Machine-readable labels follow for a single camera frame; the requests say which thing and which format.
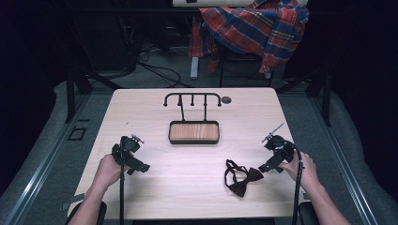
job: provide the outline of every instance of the black bow tie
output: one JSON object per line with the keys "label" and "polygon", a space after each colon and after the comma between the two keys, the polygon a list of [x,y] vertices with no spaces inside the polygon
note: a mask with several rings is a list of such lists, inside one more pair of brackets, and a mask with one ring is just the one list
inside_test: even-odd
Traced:
{"label": "black bow tie", "polygon": [[[233,160],[226,160],[226,171],[225,171],[225,185],[238,196],[242,197],[245,195],[246,186],[251,181],[257,181],[264,178],[264,175],[254,168],[250,168],[249,171],[246,170],[244,166],[238,166]],[[243,172],[246,174],[246,178],[242,181],[237,180],[235,171]],[[226,184],[226,175],[231,172],[234,176],[232,177],[234,184]]]}

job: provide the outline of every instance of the gray floor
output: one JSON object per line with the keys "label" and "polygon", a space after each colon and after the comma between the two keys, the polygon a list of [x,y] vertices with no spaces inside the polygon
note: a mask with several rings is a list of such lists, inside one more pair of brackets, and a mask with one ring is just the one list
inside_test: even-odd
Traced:
{"label": "gray floor", "polygon": [[[207,74],[207,58],[200,61],[199,78],[195,81],[190,79],[191,61],[184,51],[183,48],[170,52],[154,51],[149,54],[147,63],[177,71],[186,85],[218,87],[219,74]],[[226,67],[227,75],[232,77],[255,74],[255,68],[247,65]],[[272,87],[277,88],[284,84],[282,73],[281,69],[276,72]],[[127,88],[161,88],[170,85],[141,66],[137,66],[130,75],[112,81]],[[228,82],[239,86],[264,85],[259,81]],[[68,203],[74,194],[112,96],[112,90],[108,87],[97,81],[91,83],[94,87],[92,95],[82,96],[77,93],[78,112],[68,125],[64,124],[67,118],[66,85],[61,83],[55,88],[57,103],[53,114],[23,167],[0,199],[1,224],[65,222],[67,211],[60,210],[61,205]],[[352,224],[395,224],[398,221],[397,203],[375,182],[363,162],[360,137],[344,109],[343,102],[332,95],[332,127],[325,127],[319,117],[319,99],[306,98],[303,92],[306,86],[303,83],[288,93],[278,95],[294,142],[302,151],[312,156],[322,184]],[[68,141],[68,136],[75,127],[86,129],[84,137],[81,141]],[[230,222],[268,224],[269,220]],[[106,221],[106,224],[116,223],[118,221]],[[290,223],[290,217],[275,218],[275,224]]]}

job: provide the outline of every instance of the human hand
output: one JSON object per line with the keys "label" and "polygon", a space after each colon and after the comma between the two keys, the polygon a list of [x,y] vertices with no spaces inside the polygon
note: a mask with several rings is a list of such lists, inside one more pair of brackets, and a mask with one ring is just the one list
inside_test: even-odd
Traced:
{"label": "human hand", "polygon": [[118,165],[111,154],[105,155],[99,162],[96,175],[93,181],[93,187],[106,190],[110,185],[116,182],[120,177],[120,165]]}
{"label": "human hand", "polygon": [[[301,186],[305,191],[309,192],[311,188],[316,188],[320,185],[318,176],[316,174],[316,166],[313,159],[308,154],[301,153],[301,159],[303,161],[303,170],[301,176]],[[284,169],[289,173],[290,177],[296,181],[299,170],[299,155],[295,150],[293,160],[289,163],[282,162],[279,165],[280,168]]]}

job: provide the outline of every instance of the dark background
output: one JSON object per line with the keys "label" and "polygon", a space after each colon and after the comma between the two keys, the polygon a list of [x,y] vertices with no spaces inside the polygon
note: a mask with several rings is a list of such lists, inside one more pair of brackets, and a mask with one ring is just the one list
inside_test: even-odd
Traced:
{"label": "dark background", "polygon": [[[342,0],[311,1],[308,8],[314,15],[310,16],[304,39],[288,62],[284,77],[297,77],[312,68],[328,68],[332,90],[343,100],[357,126],[366,163],[379,185],[398,200],[398,168],[394,166],[398,159],[395,144],[398,18],[393,2],[364,0],[351,1],[348,5]],[[35,1],[8,0],[0,4],[0,192],[3,193],[47,122],[55,103],[53,89],[66,79],[69,62],[90,68],[92,61],[82,50],[82,43],[70,33],[70,27],[59,18],[45,20]],[[344,16],[328,14],[336,11]],[[90,23],[98,26],[94,20]],[[115,25],[102,27],[113,30]],[[73,29],[83,32],[79,26]],[[55,38],[54,33],[62,34],[62,38]],[[123,40],[117,40],[119,37],[113,34],[97,41],[99,45],[109,45],[107,41],[112,41],[123,61],[130,55],[121,44]],[[93,48],[99,54],[107,53]],[[97,65],[106,60],[98,59]],[[111,63],[113,67],[125,66]]]}

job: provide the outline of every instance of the plaid blanket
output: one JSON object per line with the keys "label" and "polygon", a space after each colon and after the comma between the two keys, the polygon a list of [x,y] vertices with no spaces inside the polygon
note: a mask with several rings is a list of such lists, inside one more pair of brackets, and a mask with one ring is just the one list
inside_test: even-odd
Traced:
{"label": "plaid blanket", "polygon": [[285,65],[302,40],[309,11],[297,0],[255,0],[245,8],[203,7],[203,20],[196,18],[191,33],[189,55],[212,55],[209,70],[219,62],[217,42],[236,53],[262,57],[259,69]]}

